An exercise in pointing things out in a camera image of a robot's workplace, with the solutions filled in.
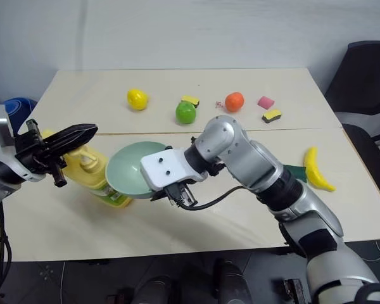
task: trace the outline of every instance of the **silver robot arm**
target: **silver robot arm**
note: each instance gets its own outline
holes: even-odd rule
[[[232,117],[210,120],[187,150],[168,149],[141,161],[148,185],[158,191],[155,198],[168,196],[186,208],[196,202],[186,184],[200,182],[207,172],[214,175],[224,167],[267,205],[292,249],[307,258],[313,301],[349,303],[364,284],[378,282],[362,259],[344,244],[335,214],[264,146],[249,140]]]
[[[27,121],[28,131],[13,134],[10,120],[0,104],[0,202],[21,188],[25,181],[38,182],[51,174],[54,184],[64,186],[62,156],[87,143],[97,131],[94,124],[73,125],[43,139],[35,120]]]

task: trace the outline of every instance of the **chair backrest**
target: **chair backrest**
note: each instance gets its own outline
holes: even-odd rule
[[[356,125],[342,125],[380,190],[380,150],[365,130]]]
[[[325,98],[334,112],[380,113],[380,41],[348,45]]]

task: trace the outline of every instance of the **yellow sponge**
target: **yellow sponge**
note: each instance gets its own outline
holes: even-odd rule
[[[269,122],[272,122],[273,120],[277,120],[280,117],[281,117],[281,112],[279,110],[272,110],[263,114],[262,119],[266,124],[268,124]]]
[[[187,95],[184,95],[182,97],[182,101],[188,101],[188,102],[192,103],[194,105],[194,107],[196,107],[196,108],[200,104],[200,99],[198,99],[197,97],[192,97],[192,96],[187,96]]]

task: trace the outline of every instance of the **sponge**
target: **sponge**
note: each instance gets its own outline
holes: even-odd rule
[[[258,101],[258,105],[261,106],[262,108],[265,108],[266,110],[269,109],[273,104],[274,104],[274,100],[266,96],[263,96]]]
[[[273,120],[280,119],[281,112],[279,110],[272,110],[268,111],[262,116],[262,120],[268,124],[269,122],[272,122]]]
[[[192,96],[188,96],[188,95],[184,95],[182,97],[181,101],[188,101],[188,102],[192,103],[195,108],[197,108],[198,105],[200,104],[200,99],[198,99],[197,97],[192,97]]]

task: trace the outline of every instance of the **orange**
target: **orange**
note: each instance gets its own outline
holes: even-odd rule
[[[229,94],[225,99],[225,107],[230,112],[237,112],[242,108],[245,99],[240,92]]]

